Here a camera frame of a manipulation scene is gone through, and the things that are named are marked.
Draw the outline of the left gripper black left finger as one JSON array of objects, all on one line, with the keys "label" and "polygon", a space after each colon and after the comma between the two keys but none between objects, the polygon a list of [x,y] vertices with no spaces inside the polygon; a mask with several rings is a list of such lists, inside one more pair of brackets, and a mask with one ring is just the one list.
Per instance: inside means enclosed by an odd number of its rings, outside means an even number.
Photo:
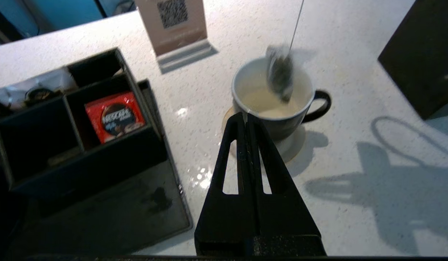
[{"label": "left gripper black left finger", "polygon": [[[231,116],[225,127],[210,187],[196,225],[198,256],[248,256],[254,238],[254,207],[249,157],[242,113]],[[230,145],[237,142],[238,194],[223,192]]]}]

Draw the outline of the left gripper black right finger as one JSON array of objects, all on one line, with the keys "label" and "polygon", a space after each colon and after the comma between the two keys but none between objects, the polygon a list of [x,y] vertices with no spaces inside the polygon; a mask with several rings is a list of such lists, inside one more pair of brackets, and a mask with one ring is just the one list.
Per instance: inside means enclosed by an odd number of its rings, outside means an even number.
[{"label": "left gripper black right finger", "polygon": [[258,256],[325,256],[322,236],[264,124],[248,115]]}]

